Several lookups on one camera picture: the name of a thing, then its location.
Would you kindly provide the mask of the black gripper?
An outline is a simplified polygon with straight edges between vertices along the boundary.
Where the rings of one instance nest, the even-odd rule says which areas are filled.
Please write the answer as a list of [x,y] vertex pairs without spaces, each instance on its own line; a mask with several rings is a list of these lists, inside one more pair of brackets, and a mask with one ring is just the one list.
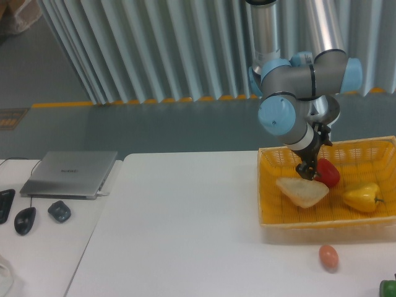
[[306,133],[301,140],[291,145],[291,150],[300,157],[302,163],[296,166],[296,172],[312,181],[317,175],[317,155],[323,145],[332,146],[331,128],[323,123],[307,124]]

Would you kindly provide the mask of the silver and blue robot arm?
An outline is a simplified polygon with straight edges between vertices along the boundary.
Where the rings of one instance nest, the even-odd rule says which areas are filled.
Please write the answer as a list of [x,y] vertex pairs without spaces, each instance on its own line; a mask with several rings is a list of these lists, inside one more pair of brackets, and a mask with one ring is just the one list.
[[254,60],[252,91],[261,98],[262,127],[300,157],[296,172],[307,180],[317,174],[317,156],[330,146],[331,129],[309,114],[309,102],[358,90],[363,67],[345,52],[333,1],[304,1],[312,51],[280,57],[276,1],[247,1],[251,10]]

